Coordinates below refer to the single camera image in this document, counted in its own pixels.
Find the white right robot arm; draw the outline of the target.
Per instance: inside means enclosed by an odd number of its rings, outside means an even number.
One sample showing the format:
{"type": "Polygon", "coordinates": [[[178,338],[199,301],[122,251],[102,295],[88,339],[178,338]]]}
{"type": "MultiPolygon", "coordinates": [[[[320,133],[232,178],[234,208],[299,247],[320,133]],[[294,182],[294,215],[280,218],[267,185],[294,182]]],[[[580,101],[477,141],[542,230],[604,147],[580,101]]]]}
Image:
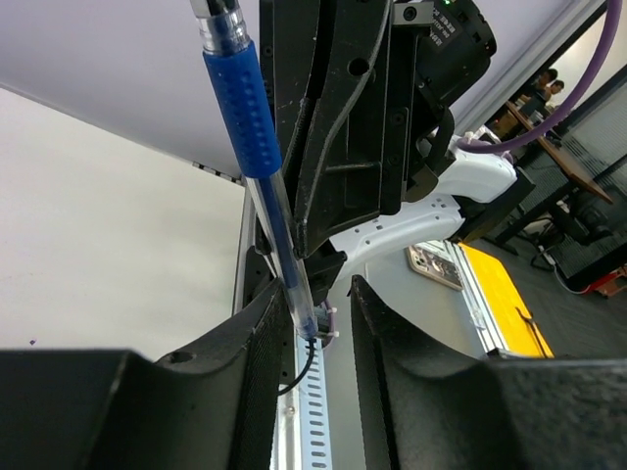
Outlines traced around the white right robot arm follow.
{"type": "Polygon", "coordinates": [[[264,1],[262,68],[286,155],[295,253],[322,303],[349,297],[357,455],[369,469],[622,469],[624,359],[458,352],[387,306],[360,265],[501,222],[532,180],[455,135],[488,69],[473,1],[264,1]]]}

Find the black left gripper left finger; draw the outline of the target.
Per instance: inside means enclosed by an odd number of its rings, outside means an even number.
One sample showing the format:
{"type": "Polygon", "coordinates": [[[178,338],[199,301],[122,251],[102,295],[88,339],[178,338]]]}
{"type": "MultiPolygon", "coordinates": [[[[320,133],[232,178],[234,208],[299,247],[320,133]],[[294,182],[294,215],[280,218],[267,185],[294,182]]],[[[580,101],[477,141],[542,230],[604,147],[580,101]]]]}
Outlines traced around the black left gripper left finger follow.
{"type": "Polygon", "coordinates": [[[4,351],[5,469],[266,469],[287,305],[243,310],[150,361],[132,351],[4,351]]]}

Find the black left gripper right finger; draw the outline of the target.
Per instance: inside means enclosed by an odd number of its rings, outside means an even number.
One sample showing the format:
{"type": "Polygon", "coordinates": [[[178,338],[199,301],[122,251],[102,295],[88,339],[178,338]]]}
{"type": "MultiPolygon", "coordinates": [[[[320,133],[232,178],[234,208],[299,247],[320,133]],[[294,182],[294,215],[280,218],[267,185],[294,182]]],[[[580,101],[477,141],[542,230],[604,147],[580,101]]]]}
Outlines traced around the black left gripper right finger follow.
{"type": "Polygon", "coordinates": [[[625,467],[624,359],[477,359],[350,292],[368,468],[625,467]]]}

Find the blue ballpoint pen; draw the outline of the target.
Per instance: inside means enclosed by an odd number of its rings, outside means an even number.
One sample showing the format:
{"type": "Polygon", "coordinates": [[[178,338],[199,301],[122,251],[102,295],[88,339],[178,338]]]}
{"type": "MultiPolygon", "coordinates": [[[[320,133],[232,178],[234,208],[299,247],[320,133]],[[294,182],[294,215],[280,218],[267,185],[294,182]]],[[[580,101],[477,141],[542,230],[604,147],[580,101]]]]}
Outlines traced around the blue ballpoint pen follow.
{"type": "Polygon", "coordinates": [[[282,157],[265,93],[255,43],[237,1],[193,1],[203,59],[230,142],[284,285],[296,332],[318,332],[304,262],[295,255],[282,157]]]}

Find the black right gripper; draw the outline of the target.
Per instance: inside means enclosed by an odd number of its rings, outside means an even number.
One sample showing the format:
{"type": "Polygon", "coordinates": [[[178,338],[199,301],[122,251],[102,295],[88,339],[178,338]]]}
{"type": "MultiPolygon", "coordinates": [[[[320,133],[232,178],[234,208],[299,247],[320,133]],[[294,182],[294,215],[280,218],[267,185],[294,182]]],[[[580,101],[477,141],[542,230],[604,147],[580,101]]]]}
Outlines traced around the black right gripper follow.
{"type": "Polygon", "coordinates": [[[451,105],[488,69],[494,33],[472,1],[426,26],[388,1],[262,1],[261,66],[295,196],[296,251],[435,190],[453,163],[451,105]]]}

